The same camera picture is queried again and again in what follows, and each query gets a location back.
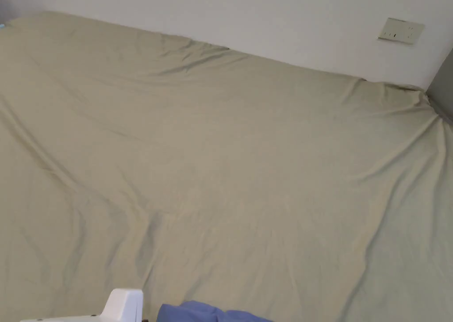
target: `bed sheet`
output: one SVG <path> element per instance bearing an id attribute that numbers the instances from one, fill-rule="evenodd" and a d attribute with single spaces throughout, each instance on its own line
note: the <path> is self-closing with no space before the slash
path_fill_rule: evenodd
<path id="1" fill-rule="evenodd" d="M 150 320 L 452 320 L 453 133 L 423 92 L 51 12 L 0 56 L 2 321 L 116 287 Z"/>

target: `bed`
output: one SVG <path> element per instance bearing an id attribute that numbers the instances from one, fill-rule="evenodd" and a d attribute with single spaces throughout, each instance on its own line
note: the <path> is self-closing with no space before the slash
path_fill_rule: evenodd
<path id="1" fill-rule="evenodd" d="M 0 57 L 2 321 L 118 287 L 150 321 L 452 320 L 453 130 L 421 90 L 52 12 Z"/>

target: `electrical outlet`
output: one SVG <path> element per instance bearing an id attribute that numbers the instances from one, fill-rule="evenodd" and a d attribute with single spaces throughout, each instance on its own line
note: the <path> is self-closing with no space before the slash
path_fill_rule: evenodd
<path id="1" fill-rule="evenodd" d="M 389 18 L 382 28 L 379 39 L 399 41 L 412 45 L 417 41 L 423 28 L 424 25 L 421 23 Z"/>

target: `wall plate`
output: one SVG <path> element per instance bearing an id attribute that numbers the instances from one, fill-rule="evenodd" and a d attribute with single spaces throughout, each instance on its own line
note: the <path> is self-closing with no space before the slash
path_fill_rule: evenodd
<path id="1" fill-rule="evenodd" d="M 409 21 L 388 18 L 379 35 L 379 39 L 399 41 L 408 44 L 416 43 L 424 25 Z"/>

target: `white wall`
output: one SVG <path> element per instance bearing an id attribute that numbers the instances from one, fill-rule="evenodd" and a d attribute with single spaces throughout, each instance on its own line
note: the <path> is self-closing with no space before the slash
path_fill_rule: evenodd
<path id="1" fill-rule="evenodd" d="M 43 9 L 423 88 L 453 46 L 453 0 L 0 0 L 4 18 Z M 426 28 L 414 46 L 379 41 L 387 17 Z"/>

